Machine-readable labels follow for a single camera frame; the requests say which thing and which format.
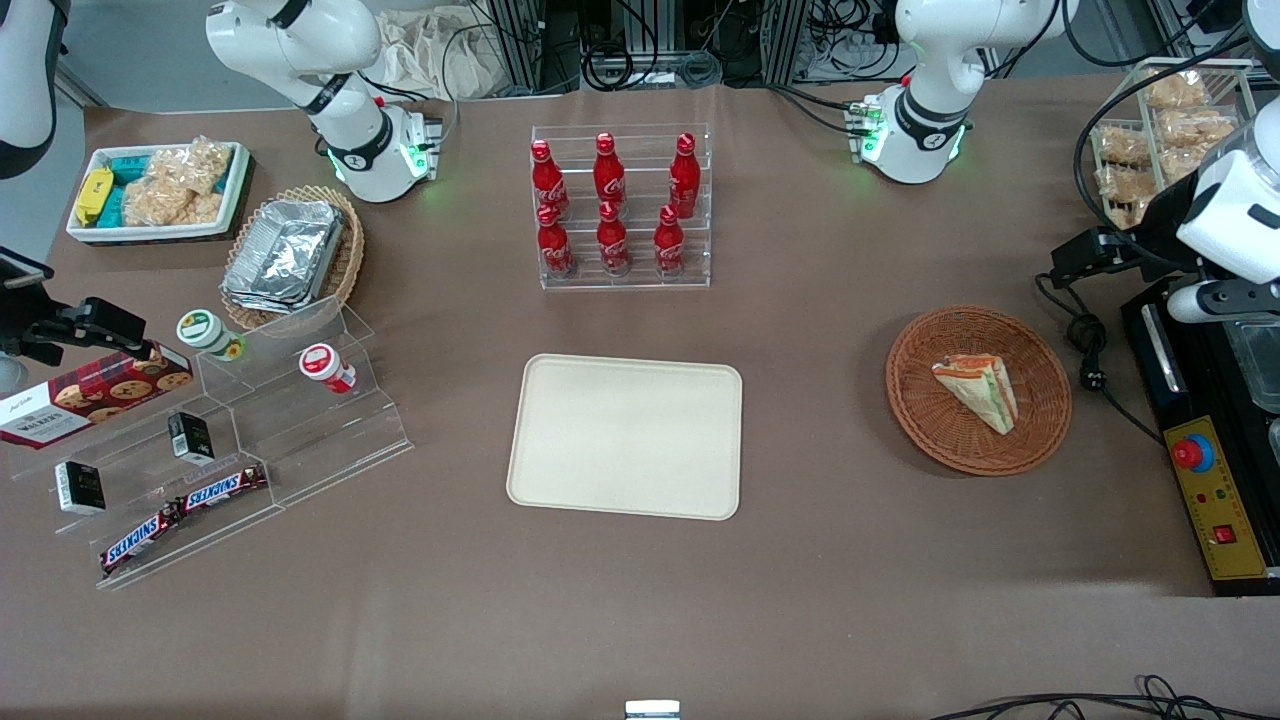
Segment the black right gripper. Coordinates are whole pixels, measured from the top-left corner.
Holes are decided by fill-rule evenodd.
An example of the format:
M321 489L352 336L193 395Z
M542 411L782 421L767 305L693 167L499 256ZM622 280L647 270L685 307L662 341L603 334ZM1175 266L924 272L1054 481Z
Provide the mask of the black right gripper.
M49 296L41 284L1 291L1 351L10 357L28 357L46 366L59 366L64 348L45 340L52 329L67 343L140 354L145 350L146 320L100 297L87 297L68 306Z

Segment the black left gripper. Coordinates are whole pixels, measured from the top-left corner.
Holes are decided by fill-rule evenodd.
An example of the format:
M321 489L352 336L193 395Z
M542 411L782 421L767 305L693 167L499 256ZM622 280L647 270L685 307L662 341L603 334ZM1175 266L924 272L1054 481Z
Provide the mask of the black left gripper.
M1137 225L1101 234L1105 243L1100 228L1089 228L1061 243L1050 255L1056 265L1056 288L1066 290L1102 273L1137 270L1144 279L1198 274L1199 254L1178 238L1193 199L1193 186L1170 186L1149 202ZM1105 250L1110 251L1110 264L1103 263Z

